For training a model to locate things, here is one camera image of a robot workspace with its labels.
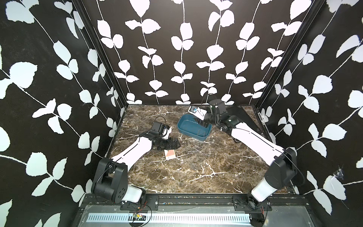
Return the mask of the playing card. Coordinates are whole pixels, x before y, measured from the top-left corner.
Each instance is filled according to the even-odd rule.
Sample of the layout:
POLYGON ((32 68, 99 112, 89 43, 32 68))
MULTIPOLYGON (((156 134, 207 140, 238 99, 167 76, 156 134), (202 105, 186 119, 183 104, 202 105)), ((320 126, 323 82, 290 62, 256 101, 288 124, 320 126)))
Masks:
POLYGON ((164 150, 164 154, 165 154, 165 159, 166 160, 171 160, 171 159, 175 159, 176 158, 176 153, 174 149, 171 150, 164 150))

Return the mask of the teal plastic storage box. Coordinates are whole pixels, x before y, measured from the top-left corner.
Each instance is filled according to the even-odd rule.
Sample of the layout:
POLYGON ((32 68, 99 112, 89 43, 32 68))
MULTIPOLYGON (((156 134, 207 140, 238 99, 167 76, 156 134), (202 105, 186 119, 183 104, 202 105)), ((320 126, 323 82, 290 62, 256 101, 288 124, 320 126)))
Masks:
POLYGON ((196 117, 191 114, 184 114, 177 123, 178 131, 186 136, 192 137, 199 141, 205 141, 210 135, 212 125, 207 124, 207 127, 199 124, 196 117))

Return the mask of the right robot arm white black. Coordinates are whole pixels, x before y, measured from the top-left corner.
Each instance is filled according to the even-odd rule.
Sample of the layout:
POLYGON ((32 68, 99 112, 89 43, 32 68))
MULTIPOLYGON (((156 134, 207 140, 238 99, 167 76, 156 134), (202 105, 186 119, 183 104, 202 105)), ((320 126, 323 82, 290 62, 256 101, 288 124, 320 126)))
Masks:
POLYGON ((221 99, 209 102, 207 109, 195 109, 199 120, 213 124, 230 135, 235 141, 245 144, 269 166, 263 179, 249 192, 249 202, 262 203, 274 192, 286 187, 299 173, 297 153, 284 149, 259 132, 259 127, 241 107, 226 107, 221 99))

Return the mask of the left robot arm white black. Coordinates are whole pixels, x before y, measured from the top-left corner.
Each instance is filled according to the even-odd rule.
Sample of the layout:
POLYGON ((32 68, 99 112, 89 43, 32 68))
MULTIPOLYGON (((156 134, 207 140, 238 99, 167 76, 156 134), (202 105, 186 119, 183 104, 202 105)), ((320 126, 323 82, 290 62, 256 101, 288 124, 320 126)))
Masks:
POLYGON ((128 182, 131 167, 152 149, 175 150, 181 147, 177 138, 164 139, 150 133, 142 133, 136 141, 119 155, 99 161, 91 193, 113 203, 123 201, 141 204, 145 201, 145 190, 128 182))

